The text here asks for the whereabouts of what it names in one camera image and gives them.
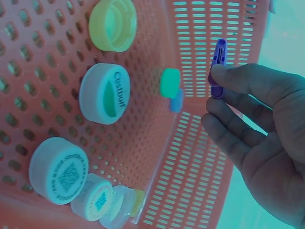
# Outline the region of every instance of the hand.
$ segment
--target hand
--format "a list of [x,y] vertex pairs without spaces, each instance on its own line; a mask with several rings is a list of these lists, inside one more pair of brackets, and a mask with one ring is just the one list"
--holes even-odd
[[305,228],[305,79],[258,64],[215,65],[211,74],[227,90],[223,100],[207,100],[202,124],[210,138],[241,171],[259,205],[282,222]]

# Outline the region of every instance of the plastic bottle cap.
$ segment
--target plastic bottle cap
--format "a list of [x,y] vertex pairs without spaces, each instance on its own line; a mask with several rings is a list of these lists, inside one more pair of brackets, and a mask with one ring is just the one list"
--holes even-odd
[[176,98],[170,100],[170,110],[172,112],[177,112],[177,113],[181,112],[183,108],[183,100],[184,100],[184,93],[183,93],[183,89],[180,88]]
[[124,114],[130,98],[130,79],[124,67],[98,63],[84,76],[81,112],[90,121],[113,124]]
[[71,202],[72,211],[88,221],[99,220],[112,201],[111,183],[93,173],[88,174],[86,183]]
[[135,217],[140,209],[143,207],[143,202],[145,200],[145,192],[143,190],[135,189],[136,193],[136,202],[133,206],[132,212],[130,214],[130,217]]
[[165,98],[174,99],[180,88],[181,75],[178,69],[166,68],[161,77],[160,91]]
[[67,204],[77,197],[87,174],[85,152],[60,137],[42,142],[30,161],[30,184],[38,194],[58,205]]
[[131,0],[103,0],[93,8],[89,35],[100,50],[124,52],[137,33],[137,12]]
[[134,189],[113,187],[112,202],[106,214],[99,220],[101,225],[108,229],[120,229],[129,219],[136,202]]

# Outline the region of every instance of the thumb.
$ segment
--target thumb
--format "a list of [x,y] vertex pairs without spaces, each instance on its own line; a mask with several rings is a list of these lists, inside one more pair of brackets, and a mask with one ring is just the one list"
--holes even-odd
[[303,77],[254,63],[237,68],[216,64],[211,69],[211,76],[222,87],[241,94],[251,94],[269,107],[305,89]]

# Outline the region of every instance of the purple plastic clip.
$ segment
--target purple plastic clip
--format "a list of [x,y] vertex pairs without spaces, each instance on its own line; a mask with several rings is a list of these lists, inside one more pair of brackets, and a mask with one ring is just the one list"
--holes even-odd
[[[214,64],[223,64],[227,63],[227,41],[225,39],[219,39],[216,44],[215,53],[213,57],[213,61],[211,64],[210,71]],[[224,88],[218,85],[211,76],[211,72],[209,72],[208,82],[212,86],[211,87],[211,95],[215,99],[221,99],[224,95]]]

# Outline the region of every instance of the plastic basket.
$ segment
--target plastic basket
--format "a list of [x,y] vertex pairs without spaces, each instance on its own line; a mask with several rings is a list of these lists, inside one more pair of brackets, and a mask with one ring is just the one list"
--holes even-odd
[[[269,1],[134,0],[138,33],[123,53],[93,46],[87,23],[97,2],[0,1],[0,226],[101,228],[29,185],[34,149],[62,136],[86,151],[90,172],[146,190],[137,224],[126,228],[215,228],[233,165],[200,125],[206,76],[220,37],[228,40],[228,64],[257,61]],[[80,82],[97,62],[121,64],[131,76],[130,104],[114,125],[80,113]],[[159,96],[165,67],[183,74],[180,114]]]

